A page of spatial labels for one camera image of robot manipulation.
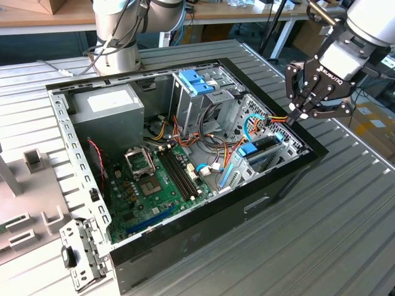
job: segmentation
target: ridged metal surface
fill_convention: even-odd
[[[288,105],[281,75],[236,41],[150,49],[142,57],[147,68],[228,57],[282,107]],[[78,73],[88,60],[54,64]],[[37,63],[0,67],[0,141],[7,162],[33,147],[47,152],[69,208],[84,215],[43,87],[67,80]],[[287,198],[130,295],[387,295],[395,286],[395,169],[333,120],[302,125],[330,151],[318,168]],[[56,240],[0,266],[2,291],[74,295],[60,246]],[[117,293],[111,278],[87,292]]]

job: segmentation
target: blue clip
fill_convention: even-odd
[[[195,95],[207,94],[214,91],[214,88],[209,86],[204,81],[203,76],[197,74],[195,70],[180,71],[179,76]]]
[[[279,142],[283,142],[284,136],[281,133],[275,133],[276,138],[279,140]]]
[[[245,143],[244,145],[242,145],[239,149],[238,152],[239,154],[244,157],[246,155],[252,154],[254,152],[257,152],[258,149],[257,147],[255,147],[255,145],[251,142],[249,143]]]

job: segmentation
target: red cable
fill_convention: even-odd
[[[100,149],[97,147],[97,145],[92,141],[92,140],[87,140],[92,146],[96,149],[96,152],[99,155],[99,160],[100,160],[100,167],[101,167],[101,180],[102,180],[102,191],[104,193],[104,165],[103,165],[103,159],[101,158],[101,153]]]

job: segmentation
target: workbench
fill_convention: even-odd
[[[90,0],[68,0],[55,15],[39,14],[22,9],[4,7],[0,10],[0,35],[58,33],[71,31],[96,30],[94,12]],[[344,12],[340,7],[327,9],[332,16]],[[306,3],[298,5],[294,10],[284,11],[279,21],[285,21],[284,28],[278,38],[271,58],[280,55],[285,42],[297,20],[307,20]],[[250,23],[267,22],[269,10],[262,10],[256,6],[234,8],[225,2],[199,2],[194,5],[194,25],[208,25],[214,23]],[[191,24],[191,16],[186,15],[184,25]],[[160,33],[159,47],[169,46],[170,34]]]
[[[283,75],[237,41],[141,56],[148,69],[227,57],[279,105],[289,103]],[[89,60],[52,63],[78,73]],[[70,79],[39,63],[0,67],[0,141],[6,162],[32,148],[48,153],[77,217],[87,209],[44,88]],[[387,295],[395,285],[395,168],[336,120],[301,124],[329,150],[318,167],[285,199],[127,295]],[[55,240],[0,266],[1,292],[75,295],[61,245]],[[85,295],[118,295],[117,283],[108,276]]]

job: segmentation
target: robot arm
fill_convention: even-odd
[[[333,32],[313,58],[286,67],[286,95],[291,100],[289,124],[299,117],[350,116],[351,94],[365,74],[392,79],[375,65],[395,44],[395,1],[356,0],[347,11],[347,20],[340,21],[330,17],[315,0],[310,0],[309,6],[333,27]],[[338,105],[322,104],[336,99],[343,101]]]
[[[136,35],[176,30],[186,14],[185,0],[94,0],[93,10],[98,42],[90,54],[94,58],[100,55],[95,62],[100,75],[138,70],[141,61]],[[101,53],[115,26],[111,41]]]

